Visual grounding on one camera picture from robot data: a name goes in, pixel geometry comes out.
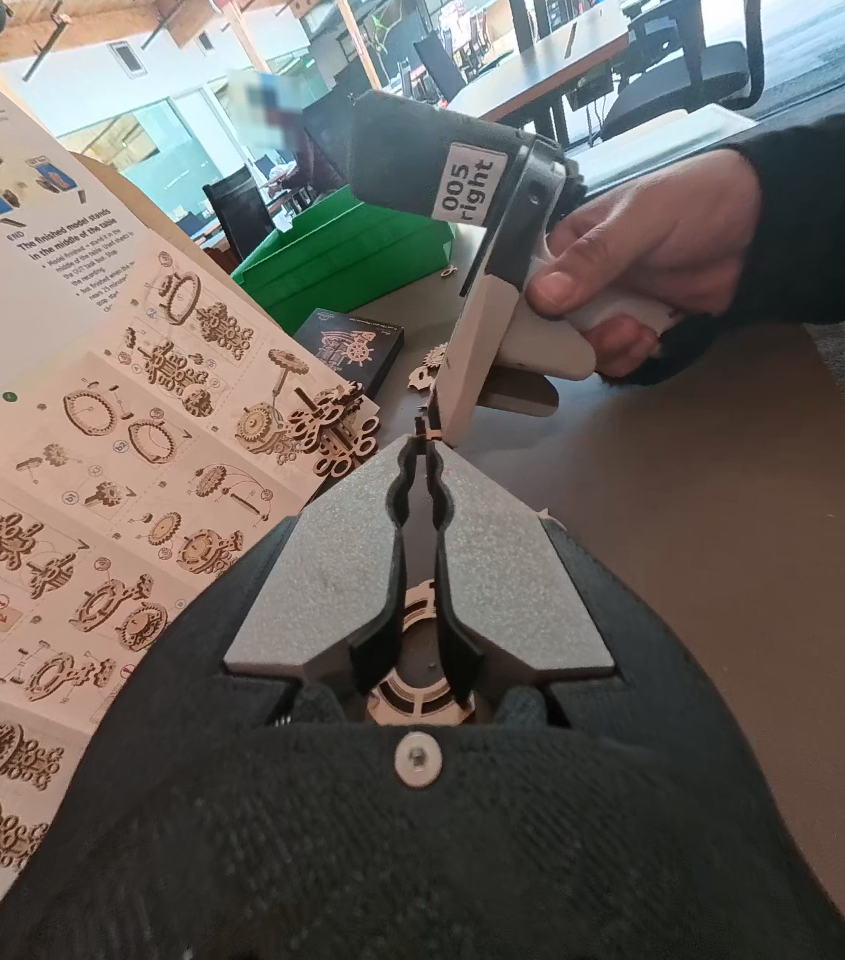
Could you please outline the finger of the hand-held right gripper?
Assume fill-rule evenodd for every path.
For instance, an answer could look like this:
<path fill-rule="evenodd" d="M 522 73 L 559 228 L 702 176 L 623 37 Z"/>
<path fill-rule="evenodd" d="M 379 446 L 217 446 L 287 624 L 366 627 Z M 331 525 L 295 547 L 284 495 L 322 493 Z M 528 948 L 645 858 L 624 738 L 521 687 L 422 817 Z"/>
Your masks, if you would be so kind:
<path fill-rule="evenodd" d="M 427 406 L 429 425 L 451 448 L 467 435 L 520 296 L 517 287 L 481 273 L 465 298 Z"/>
<path fill-rule="evenodd" d="M 549 378 L 509 367 L 492 367 L 477 398 L 477 406 L 536 418 L 552 416 L 559 402 Z"/>

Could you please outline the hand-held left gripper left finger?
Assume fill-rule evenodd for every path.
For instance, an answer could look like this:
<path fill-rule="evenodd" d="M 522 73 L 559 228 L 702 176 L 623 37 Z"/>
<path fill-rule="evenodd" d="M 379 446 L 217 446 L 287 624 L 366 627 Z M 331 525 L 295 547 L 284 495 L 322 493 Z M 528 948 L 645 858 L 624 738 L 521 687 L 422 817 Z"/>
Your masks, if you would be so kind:
<path fill-rule="evenodd" d="M 417 439 L 400 437 L 304 508 L 225 653 L 234 675 L 367 694 L 397 665 Z"/>

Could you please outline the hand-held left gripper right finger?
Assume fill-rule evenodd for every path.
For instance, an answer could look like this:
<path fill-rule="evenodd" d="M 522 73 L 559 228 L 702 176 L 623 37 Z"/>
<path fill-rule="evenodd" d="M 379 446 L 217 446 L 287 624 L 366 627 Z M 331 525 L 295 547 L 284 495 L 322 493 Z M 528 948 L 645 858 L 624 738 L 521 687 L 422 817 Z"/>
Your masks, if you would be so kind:
<path fill-rule="evenodd" d="M 543 518 L 440 440 L 426 446 L 440 664 L 453 697 L 605 678 L 616 665 Z"/>

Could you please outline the round slotted wooden plate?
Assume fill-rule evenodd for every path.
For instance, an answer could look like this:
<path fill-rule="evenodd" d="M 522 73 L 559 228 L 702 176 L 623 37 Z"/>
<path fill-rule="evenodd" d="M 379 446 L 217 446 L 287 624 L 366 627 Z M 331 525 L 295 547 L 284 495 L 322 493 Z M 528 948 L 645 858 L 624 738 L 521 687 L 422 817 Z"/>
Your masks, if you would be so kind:
<path fill-rule="evenodd" d="M 368 720 L 379 726 L 457 727 L 476 711 L 470 695 L 458 702 L 440 662 L 435 587 L 427 580 L 406 591 L 397 665 L 369 691 Z"/>

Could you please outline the person's right forearm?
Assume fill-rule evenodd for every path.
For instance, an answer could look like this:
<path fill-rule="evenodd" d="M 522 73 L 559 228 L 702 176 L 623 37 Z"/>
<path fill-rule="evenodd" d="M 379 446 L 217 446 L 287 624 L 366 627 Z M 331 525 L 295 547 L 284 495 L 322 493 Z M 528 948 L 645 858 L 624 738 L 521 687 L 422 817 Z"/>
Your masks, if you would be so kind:
<path fill-rule="evenodd" d="M 727 320 L 845 321 L 845 114 L 732 147 L 749 162 L 760 212 Z"/>

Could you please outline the black model box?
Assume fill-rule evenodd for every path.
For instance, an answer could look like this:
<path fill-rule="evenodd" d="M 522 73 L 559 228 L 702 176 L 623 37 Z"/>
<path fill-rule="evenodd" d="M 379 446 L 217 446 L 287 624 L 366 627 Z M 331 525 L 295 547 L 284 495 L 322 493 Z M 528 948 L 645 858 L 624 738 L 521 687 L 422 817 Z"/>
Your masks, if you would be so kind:
<path fill-rule="evenodd" d="M 405 343 L 403 327 L 326 308 L 315 309 L 293 335 L 309 354 L 374 400 Z"/>

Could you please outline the person's right hand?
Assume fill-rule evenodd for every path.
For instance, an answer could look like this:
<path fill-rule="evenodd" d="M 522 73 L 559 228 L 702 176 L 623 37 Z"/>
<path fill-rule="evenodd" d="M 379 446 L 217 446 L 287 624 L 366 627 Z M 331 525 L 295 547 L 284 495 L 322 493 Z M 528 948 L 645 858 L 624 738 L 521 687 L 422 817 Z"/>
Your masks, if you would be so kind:
<path fill-rule="evenodd" d="M 610 288 L 644 296 L 718 328 L 771 318 L 739 298 L 763 207 L 756 168 L 713 150 L 616 187 L 550 233 L 553 261 L 526 287 L 541 316 L 567 315 Z"/>

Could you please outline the green plastic bin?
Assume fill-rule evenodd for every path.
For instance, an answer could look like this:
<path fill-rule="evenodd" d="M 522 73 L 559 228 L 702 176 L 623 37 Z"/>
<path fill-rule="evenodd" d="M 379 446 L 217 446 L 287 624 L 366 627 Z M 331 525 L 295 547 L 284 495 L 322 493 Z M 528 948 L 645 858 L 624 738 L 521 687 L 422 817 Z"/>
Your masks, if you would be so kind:
<path fill-rule="evenodd" d="M 293 335 L 319 308 L 351 314 L 440 272 L 451 263 L 455 236 L 454 224 L 400 224 L 397 216 L 360 230 L 332 222 L 281 246 L 270 238 L 232 279 Z"/>
<path fill-rule="evenodd" d="M 303 239 L 304 236 L 338 219 L 342 219 L 345 226 L 364 223 L 370 227 L 376 227 L 387 221 L 412 224 L 414 227 L 427 222 L 416 214 L 364 202 L 354 195 L 350 186 L 344 185 L 321 196 L 308 208 L 298 213 L 287 230 L 277 230 L 274 236 L 281 243 L 289 244 Z"/>

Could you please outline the long brown table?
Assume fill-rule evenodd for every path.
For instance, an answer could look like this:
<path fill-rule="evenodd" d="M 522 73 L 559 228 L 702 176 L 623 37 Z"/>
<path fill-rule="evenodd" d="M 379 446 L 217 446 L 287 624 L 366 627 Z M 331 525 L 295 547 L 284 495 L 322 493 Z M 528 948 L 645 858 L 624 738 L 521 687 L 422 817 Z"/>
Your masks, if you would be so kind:
<path fill-rule="evenodd" d="M 535 112 L 567 85 L 621 54 L 629 29 L 619 3 L 598 4 L 526 51 L 505 57 L 468 83 L 448 109 L 496 123 Z"/>

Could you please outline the wooden looped disc spindle assembly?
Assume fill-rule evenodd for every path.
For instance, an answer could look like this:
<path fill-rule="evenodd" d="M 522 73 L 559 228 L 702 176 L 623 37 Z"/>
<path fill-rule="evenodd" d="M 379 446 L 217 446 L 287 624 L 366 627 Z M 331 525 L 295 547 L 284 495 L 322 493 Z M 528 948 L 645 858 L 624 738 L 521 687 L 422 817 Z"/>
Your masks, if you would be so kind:
<path fill-rule="evenodd" d="M 320 479 L 340 481 L 379 448 L 381 418 L 362 385 L 345 381 L 310 396 L 294 389 L 300 406 L 288 416 L 289 436 L 298 452 L 313 454 Z"/>

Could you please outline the black high-back office chair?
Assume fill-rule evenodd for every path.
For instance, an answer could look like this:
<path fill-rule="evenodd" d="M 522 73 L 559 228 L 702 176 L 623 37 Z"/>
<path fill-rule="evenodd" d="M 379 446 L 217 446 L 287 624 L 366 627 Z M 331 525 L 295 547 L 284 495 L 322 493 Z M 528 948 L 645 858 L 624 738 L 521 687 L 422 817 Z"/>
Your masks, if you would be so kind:
<path fill-rule="evenodd" d="M 259 186 L 247 166 L 213 183 L 202 192 L 218 218 L 237 263 L 242 263 L 277 230 Z"/>

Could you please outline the brown-topped desk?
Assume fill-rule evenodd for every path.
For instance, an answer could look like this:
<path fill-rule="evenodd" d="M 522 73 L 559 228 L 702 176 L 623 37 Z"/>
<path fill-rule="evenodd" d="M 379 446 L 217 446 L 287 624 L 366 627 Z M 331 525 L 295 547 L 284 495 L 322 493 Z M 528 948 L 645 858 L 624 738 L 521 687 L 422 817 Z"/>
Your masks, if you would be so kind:
<path fill-rule="evenodd" d="M 608 141 L 572 149 L 568 156 L 578 165 L 587 193 L 595 195 L 680 162 L 756 126 L 757 121 L 710 103 L 693 113 L 671 111 Z"/>

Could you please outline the folded assembly instruction sheet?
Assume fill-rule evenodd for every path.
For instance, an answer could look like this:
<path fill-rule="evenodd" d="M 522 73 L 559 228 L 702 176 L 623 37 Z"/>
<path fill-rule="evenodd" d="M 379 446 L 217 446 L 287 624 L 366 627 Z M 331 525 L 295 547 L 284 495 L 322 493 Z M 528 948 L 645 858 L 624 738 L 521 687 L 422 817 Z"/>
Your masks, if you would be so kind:
<path fill-rule="evenodd" d="M 46 265 L 2 281 L 0 373 L 35 345 Z M 330 470 L 307 402 L 358 388 L 160 243 L 93 332 L 0 391 L 0 874 L 32 856 L 80 753 L 174 621 Z"/>

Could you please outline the black padded office chair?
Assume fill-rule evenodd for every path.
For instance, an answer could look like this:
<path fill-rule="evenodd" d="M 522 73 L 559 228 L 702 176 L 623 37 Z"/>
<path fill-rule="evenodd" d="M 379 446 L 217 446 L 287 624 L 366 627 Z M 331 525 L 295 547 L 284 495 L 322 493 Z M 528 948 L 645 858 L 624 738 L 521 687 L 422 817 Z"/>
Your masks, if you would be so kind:
<path fill-rule="evenodd" d="M 651 120 L 675 111 L 694 113 L 715 104 L 744 111 L 765 91 L 763 3 L 742 2 L 744 41 L 710 45 L 700 2 L 664 1 L 638 14 L 631 22 L 633 39 L 626 52 L 647 38 L 654 21 L 670 21 L 676 30 L 680 56 L 651 66 L 621 85 L 600 128 L 602 141 L 619 137 Z"/>

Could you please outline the printed text sheet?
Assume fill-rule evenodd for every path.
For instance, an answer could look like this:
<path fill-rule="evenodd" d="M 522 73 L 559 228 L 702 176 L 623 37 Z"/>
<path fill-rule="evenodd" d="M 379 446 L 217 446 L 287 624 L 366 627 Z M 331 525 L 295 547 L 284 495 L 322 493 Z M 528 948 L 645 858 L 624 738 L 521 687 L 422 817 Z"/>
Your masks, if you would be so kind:
<path fill-rule="evenodd" d="M 109 313 L 143 222 L 0 91 L 0 393 Z"/>

